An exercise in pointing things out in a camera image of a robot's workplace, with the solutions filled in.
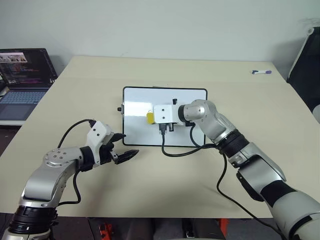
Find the yellow sticky note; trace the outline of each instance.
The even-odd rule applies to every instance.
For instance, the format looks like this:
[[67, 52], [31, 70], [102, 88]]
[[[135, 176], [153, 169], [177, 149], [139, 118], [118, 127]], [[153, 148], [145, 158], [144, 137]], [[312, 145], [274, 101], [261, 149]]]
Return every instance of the yellow sticky note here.
[[156, 123], [156, 122], [155, 122], [155, 115], [154, 115], [153, 112], [148, 112], [148, 113], [146, 114], [146, 122], [147, 122], [148, 124], [155, 124], [155, 123]]

